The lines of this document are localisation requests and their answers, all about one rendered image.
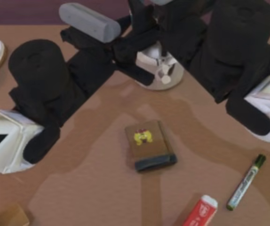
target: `yellow object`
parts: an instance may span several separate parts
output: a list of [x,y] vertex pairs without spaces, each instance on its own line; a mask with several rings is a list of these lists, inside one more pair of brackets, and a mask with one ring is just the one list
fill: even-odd
[[152,143],[153,137],[150,131],[146,129],[140,129],[134,134],[134,140],[136,141],[137,145],[140,146],[143,143]]

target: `wooden table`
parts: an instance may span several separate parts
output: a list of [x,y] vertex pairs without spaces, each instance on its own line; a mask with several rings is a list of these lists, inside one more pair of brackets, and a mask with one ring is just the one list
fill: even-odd
[[[66,59],[65,26],[0,26],[11,53],[25,41],[49,39]],[[15,86],[0,69],[0,109]],[[137,174],[129,163],[127,125],[162,120],[179,162]],[[253,159],[268,160],[234,212],[225,205]],[[220,204],[212,226],[270,226],[270,144],[228,116],[190,76],[176,88],[152,92],[115,73],[65,124],[60,141],[35,168],[0,175],[0,210],[19,202],[33,226],[181,226],[201,195]]]

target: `black cylinder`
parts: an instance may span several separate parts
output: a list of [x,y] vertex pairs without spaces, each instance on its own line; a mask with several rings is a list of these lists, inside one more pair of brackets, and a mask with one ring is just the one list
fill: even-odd
[[8,68],[19,87],[42,102],[58,98],[70,82],[61,49],[49,40],[32,40],[19,46]]
[[219,0],[208,29],[214,57],[240,65],[262,55],[270,38],[270,4],[264,0]]

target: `table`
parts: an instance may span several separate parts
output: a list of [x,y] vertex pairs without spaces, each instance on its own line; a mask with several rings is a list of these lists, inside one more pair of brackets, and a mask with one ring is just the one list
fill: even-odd
[[[65,26],[0,26],[9,53],[25,41],[49,39],[65,59]],[[10,109],[15,86],[0,69],[0,109]],[[138,174],[128,156],[127,125],[162,120],[179,162]],[[225,205],[254,158],[268,160],[234,212]],[[168,91],[153,92],[115,73],[62,129],[61,139],[35,168],[0,175],[0,210],[13,202],[33,226],[181,226],[201,195],[220,204],[212,226],[270,225],[270,144],[246,131],[189,75]]]

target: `dark green cap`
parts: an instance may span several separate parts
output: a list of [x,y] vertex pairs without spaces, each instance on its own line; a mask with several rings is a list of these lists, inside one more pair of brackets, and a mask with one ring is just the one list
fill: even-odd
[[256,159],[256,161],[255,161],[255,163],[254,163],[254,165],[257,167],[257,168],[261,168],[262,167],[262,165],[265,163],[265,161],[266,161],[266,156],[265,155],[263,155],[263,154],[260,154],[258,157],[257,157],[257,159]]

